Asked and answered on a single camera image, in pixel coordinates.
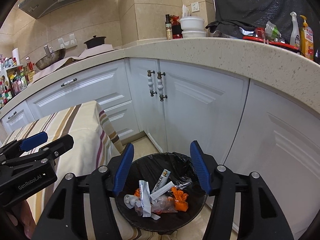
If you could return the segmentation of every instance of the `floor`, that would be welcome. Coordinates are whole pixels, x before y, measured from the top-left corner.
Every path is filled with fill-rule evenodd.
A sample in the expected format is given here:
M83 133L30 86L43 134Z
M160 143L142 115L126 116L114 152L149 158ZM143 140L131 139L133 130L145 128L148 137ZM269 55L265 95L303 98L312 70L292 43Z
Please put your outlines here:
M138 158L141 158L145 155L159 152L147 136L142 137L136 141L133 141L132 144L134 146L134 160L137 160ZM209 221L210 213L211 213L211 209L207 205L205 205L195 219L193 219L186 226L178 229L177 239L178 240L202 239ZM237 233L232 230L230 240L236 240L236 239L237 239Z

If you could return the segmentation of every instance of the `black pot lid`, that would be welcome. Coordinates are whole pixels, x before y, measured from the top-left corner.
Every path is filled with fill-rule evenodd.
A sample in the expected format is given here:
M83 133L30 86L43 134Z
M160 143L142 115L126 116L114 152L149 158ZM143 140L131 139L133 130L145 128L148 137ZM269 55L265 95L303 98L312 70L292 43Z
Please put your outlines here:
M96 40L96 39L100 39L100 38L106 38L104 36L101 36L101 37L97 37L97 35L94 35L92 39L88 40L88 41L93 41L93 40Z

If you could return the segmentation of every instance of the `white bowl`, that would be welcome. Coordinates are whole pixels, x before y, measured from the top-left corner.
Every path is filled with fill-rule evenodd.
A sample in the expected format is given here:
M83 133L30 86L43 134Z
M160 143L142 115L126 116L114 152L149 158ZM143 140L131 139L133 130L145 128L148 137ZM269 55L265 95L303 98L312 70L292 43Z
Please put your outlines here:
M203 31L204 19L196 16L182 17L180 19L181 29L184 31Z
M183 31L182 36L184 38L200 38L205 37L205 31Z

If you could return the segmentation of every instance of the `countertop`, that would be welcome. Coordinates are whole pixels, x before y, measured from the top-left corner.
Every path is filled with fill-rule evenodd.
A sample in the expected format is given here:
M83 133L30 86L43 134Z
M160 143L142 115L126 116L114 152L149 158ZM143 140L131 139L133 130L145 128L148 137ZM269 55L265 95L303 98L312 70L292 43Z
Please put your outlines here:
M303 56L263 43L228 38L189 38L132 46L75 62L35 82L0 110L0 119L39 90L79 71L126 58L156 58L239 74L299 100L320 113L320 66Z

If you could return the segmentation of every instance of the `electrical outlet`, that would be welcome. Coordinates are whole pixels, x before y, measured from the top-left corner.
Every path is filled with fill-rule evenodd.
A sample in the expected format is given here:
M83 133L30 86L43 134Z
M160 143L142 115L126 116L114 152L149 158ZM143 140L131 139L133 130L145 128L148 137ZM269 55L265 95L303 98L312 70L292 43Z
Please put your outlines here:
M195 2L191 4L191 11L192 12L198 12L200 11L199 2Z

